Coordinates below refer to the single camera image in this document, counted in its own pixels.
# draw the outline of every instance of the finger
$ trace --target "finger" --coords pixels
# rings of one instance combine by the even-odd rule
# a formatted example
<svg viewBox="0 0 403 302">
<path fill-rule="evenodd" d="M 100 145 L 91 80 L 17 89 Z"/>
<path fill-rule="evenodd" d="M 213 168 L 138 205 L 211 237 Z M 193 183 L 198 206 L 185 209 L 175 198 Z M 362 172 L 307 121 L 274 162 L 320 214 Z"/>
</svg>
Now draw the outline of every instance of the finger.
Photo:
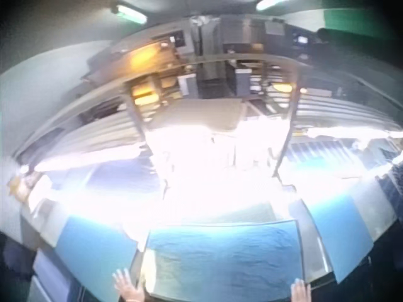
<svg viewBox="0 0 403 302">
<path fill-rule="evenodd" d="M 122 271 L 120 269 L 118 269 L 118 279 L 119 279 L 120 283 L 122 283 L 122 284 L 126 283 L 125 282 L 125 277 L 123 276 Z"/>
<path fill-rule="evenodd" d="M 305 301 L 307 298 L 307 291 L 305 288 L 304 280 L 299 280 L 299 289 L 300 289 L 301 298 L 304 299 L 303 301 Z"/>
<path fill-rule="evenodd" d="M 127 284 L 131 284 L 132 283 L 132 278 L 130 277 L 130 274 L 128 272 L 128 269 L 125 269 L 125 281 Z"/>
<path fill-rule="evenodd" d="M 312 295 L 311 295 L 310 284 L 308 284 L 308 288 L 307 288 L 307 302 L 312 302 Z"/>
<path fill-rule="evenodd" d="M 296 279 L 294 285 L 295 285 L 295 301 L 299 302 L 303 298 L 303 295 L 301 292 L 300 280 Z"/>
<path fill-rule="evenodd" d="M 112 277 L 114 278 L 115 283 L 119 283 L 118 276 L 115 273 L 112 274 Z"/>
<path fill-rule="evenodd" d="M 295 289 L 295 283 L 291 284 L 291 301 L 292 302 L 297 301 L 297 291 Z"/>
</svg>

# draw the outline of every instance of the fluorescent light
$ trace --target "fluorescent light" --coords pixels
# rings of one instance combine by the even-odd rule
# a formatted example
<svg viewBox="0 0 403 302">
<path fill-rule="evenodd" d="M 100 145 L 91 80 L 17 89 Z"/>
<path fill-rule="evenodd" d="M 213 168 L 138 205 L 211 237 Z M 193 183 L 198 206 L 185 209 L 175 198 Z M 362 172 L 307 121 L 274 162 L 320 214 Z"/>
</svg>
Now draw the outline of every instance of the fluorescent light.
<svg viewBox="0 0 403 302">
<path fill-rule="evenodd" d="M 134 159 L 141 153 L 140 144 L 119 146 L 83 154 L 68 154 L 51 157 L 40 162 L 35 171 L 59 171 L 68 170 L 86 165 L 111 162 L 113 160 Z"/>
<path fill-rule="evenodd" d="M 287 83 L 272 83 L 274 89 L 280 92 L 291 92 L 292 85 Z"/>
<path fill-rule="evenodd" d="M 256 5 L 256 10 L 257 11 L 264 11 L 265 9 L 268 9 L 280 2 L 285 2 L 287 0 L 262 0 Z"/>
<path fill-rule="evenodd" d="M 135 11 L 132 8 L 128 8 L 127 6 L 123 6 L 123 5 L 118 5 L 117 6 L 118 9 L 118 13 L 117 15 L 128 19 L 130 21 L 136 22 L 136 23 L 140 23 L 140 24 L 144 24 L 147 22 L 147 16 L 139 13 L 138 11 Z"/>
<path fill-rule="evenodd" d="M 25 173 L 27 173 L 29 170 L 30 170 L 30 166 L 29 166 L 29 165 L 22 165 L 22 166 L 20 167 L 20 173 L 21 173 L 21 174 L 25 174 Z"/>
</svg>

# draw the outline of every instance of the orange light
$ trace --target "orange light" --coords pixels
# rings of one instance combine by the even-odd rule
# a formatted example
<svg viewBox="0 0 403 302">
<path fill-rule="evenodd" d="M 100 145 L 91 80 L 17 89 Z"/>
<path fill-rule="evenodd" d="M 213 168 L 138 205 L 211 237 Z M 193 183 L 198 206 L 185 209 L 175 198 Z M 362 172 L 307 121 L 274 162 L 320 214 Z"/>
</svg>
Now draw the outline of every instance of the orange light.
<svg viewBox="0 0 403 302">
<path fill-rule="evenodd" d="M 133 51 L 130 54 L 131 68 L 138 71 L 154 65 L 154 61 L 151 59 L 158 54 L 159 49 L 158 45 L 152 44 Z"/>
<path fill-rule="evenodd" d="M 287 83 L 273 83 L 273 88 L 280 92 L 292 91 L 292 85 Z"/>
<path fill-rule="evenodd" d="M 149 104 L 158 102 L 158 100 L 159 100 L 158 94 L 154 93 L 149 96 L 143 96 L 141 98 L 135 99 L 134 103 L 137 106 L 144 106 L 144 105 L 149 105 Z"/>
</svg>

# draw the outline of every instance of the metal bar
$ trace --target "metal bar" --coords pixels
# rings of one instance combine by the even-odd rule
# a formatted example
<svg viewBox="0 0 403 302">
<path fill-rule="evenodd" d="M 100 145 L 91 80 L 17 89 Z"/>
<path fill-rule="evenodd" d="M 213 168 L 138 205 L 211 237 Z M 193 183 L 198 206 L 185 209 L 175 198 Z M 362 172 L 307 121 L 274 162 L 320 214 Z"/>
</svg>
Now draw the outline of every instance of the metal bar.
<svg viewBox="0 0 403 302">
<path fill-rule="evenodd" d="M 293 122 L 297 115 L 298 103 L 300 100 L 300 90 L 302 87 L 302 80 L 303 80 L 303 76 L 301 75 L 301 70 L 297 70 L 297 72 L 293 74 L 293 77 L 295 77 L 293 80 L 293 82 L 295 84 L 294 84 L 294 88 L 293 88 L 293 91 L 290 96 L 290 105 L 288 106 L 288 113 L 287 113 L 287 117 L 286 117 L 288 124 L 289 124 L 289 128 L 288 128 L 287 135 L 284 139 L 284 143 L 281 148 L 280 154 L 276 159 L 275 168 L 273 169 L 273 174 L 272 174 L 273 177 L 278 176 L 278 169 L 280 168 L 281 163 L 283 162 L 283 158 L 287 152 L 288 145 L 292 138 Z"/>
<path fill-rule="evenodd" d="M 129 117 L 131 117 L 134 127 L 136 127 L 138 133 L 146 142 L 146 133 L 148 132 L 147 127 L 145 126 L 143 117 L 141 115 L 140 110 L 137 105 L 134 103 L 132 99 L 131 89 L 129 86 L 125 86 L 125 89 L 122 89 L 122 93 L 120 97 L 123 99 L 127 106 L 127 112 Z"/>
</svg>

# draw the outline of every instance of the ceiling light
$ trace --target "ceiling light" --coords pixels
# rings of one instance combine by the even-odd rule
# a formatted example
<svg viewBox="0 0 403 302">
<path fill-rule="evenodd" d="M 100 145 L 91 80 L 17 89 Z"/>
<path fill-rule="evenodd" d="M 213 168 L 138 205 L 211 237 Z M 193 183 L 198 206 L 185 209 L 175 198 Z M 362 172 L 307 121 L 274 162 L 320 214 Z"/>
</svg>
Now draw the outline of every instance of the ceiling light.
<svg viewBox="0 0 403 302">
<path fill-rule="evenodd" d="M 292 85 L 287 83 L 272 83 L 274 89 L 280 92 L 291 92 Z"/>
<path fill-rule="evenodd" d="M 132 8 L 128 8 L 127 6 L 124 6 L 121 4 L 117 5 L 116 8 L 117 8 L 116 14 L 122 18 L 128 19 L 130 21 L 133 21 L 133 22 L 136 22 L 139 24 L 144 24 L 147 22 L 146 15 L 144 15 L 138 11 L 135 11 Z"/>
<path fill-rule="evenodd" d="M 284 2 L 287 0 L 262 0 L 256 5 L 256 10 L 257 11 L 264 11 L 265 9 L 268 9 L 280 2 Z"/>
</svg>

